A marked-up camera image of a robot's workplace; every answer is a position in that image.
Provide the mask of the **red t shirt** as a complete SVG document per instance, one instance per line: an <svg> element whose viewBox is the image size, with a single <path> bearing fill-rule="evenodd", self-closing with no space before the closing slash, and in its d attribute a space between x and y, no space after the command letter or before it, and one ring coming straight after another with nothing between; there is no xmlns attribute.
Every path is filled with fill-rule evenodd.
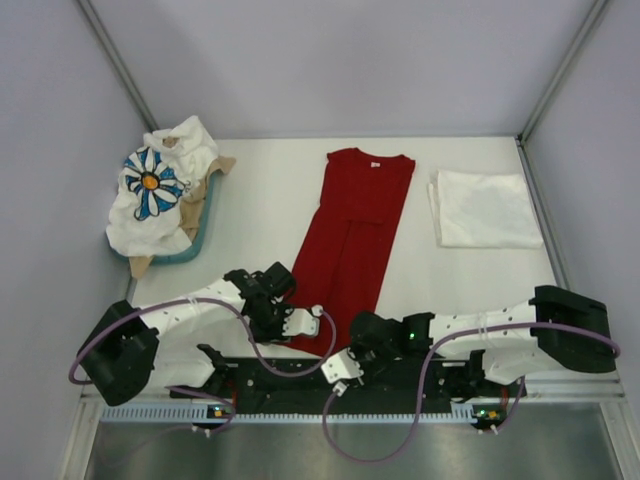
<svg viewBox="0 0 640 480"><path fill-rule="evenodd" d="M404 155L378 157L358 148L327 155L316 210L293 265L296 307L320 305L324 324L289 347L316 356L350 342L352 320L375 310L416 162Z"/></svg>

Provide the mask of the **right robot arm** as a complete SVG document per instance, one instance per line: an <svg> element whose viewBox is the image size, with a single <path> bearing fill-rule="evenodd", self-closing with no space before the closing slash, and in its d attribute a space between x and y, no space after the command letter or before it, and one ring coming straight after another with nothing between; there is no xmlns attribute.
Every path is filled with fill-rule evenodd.
<svg viewBox="0 0 640 480"><path fill-rule="evenodd" d="M454 373L444 382L451 397L487 396L538 372L611 373L620 354L606 306L551 285L517 305L479 313L396 320L361 312L350 337L348 353L365 379L393 363L438 358Z"/></svg>

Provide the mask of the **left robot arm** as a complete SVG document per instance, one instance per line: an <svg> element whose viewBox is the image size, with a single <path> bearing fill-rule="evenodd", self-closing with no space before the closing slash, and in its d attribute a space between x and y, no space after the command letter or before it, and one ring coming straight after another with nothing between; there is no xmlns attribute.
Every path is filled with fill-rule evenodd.
<svg viewBox="0 0 640 480"><path fill-rule="evenodd" d="M77 353L83 369L110 406L144 390L191 387L216 396L226 387L222 352L239 326L250 342L279 343L293 313L292 273L276 262L266 271L236 269L190 294L137 308L112 304Z"/></svg>

